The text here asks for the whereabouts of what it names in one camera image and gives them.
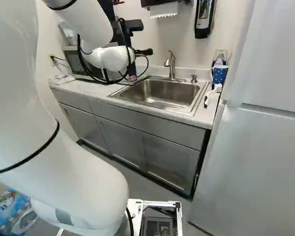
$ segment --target gray floor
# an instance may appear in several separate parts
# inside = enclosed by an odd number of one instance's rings
[[[149,200],[149,201],[180,201],[182,203],[182,216],[183,216],[183,235],[184,236],[207,236],[207,234],[196,229],[192,225],[186,222],[191,203],[171,191],[161,187],[160,185],[148,180],[147,178],[141,176],[140,174],[128,169],[127,167],[108,159],[107,157],[95,152],[94,150],[84,146],[84,148],[94,154],[96,154],[101,159],[110,163],[116,167],[123,175],[126,177],[129,185],[129,197]],[[58,228],[44,221],[39,221],[27,234],[26,236],[56,236]],[[75,234],[66,232],[64,236],[75,236]]]

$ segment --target sink basin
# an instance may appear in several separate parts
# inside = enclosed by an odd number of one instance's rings
[[[133,86],[123,88],[111,94],[110,97],[167,111],[193,115],[192,111],[197,101],[200,100],[200,94],[206,87],[207,83],[202,81],[192,84],[188,81],[177,82],[163,77],[152,77]]]

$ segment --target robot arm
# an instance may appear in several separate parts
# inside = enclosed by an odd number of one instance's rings
[[[96,0],[46,0],[89,45],[107,44],[111,25]],[[35,89],[35,1],[0,0],[0,182],[31,197],[58,227],[112,236],[128,200],[124,176],[74,143]]]
[[[114,32],[97,0],[43,0],[63,18],[81,40],[83,57],[98,68],[118,72],[135,59],[134,51],[125,46],[102,48],[113,38]]]

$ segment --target paper towel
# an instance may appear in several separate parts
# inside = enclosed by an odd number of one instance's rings
[[[151,19],[158,19],[162,17],[172,17],[178,14],[178,1],[154,5],[149,7]]]

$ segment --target white wall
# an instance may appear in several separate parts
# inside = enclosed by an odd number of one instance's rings
[[[56,15],[41,0],[36,0],[38,13],[38,46],[36,55],[36,88],[38,94],[49,112],[60,122],[61,128],[74,140],[78,138],[73,131],[68,119],[62,112],[56,98],[48,85],[48,78],[54,74],[67,72],[68,69],[59,66],[52,67],[48,55],[53,54],[59,58],[64,58],[61,51],[63,40],[58,29]]]
[[[134,32],[131,38],[136,49],[152,47],[155,55],[150,63],[163,65],[167,50],[176,56],[176,66],[209,67],[216,49],[231,51],[237,41],[246,0],[218,0],[214,28],[208,39],[195,39],[195,7],[179,3],[177,16],[150,19],[149,12],[141,8],[140,0],[126,0],[115,6],[115,14],[126,20],[141,19],[144,31]]]

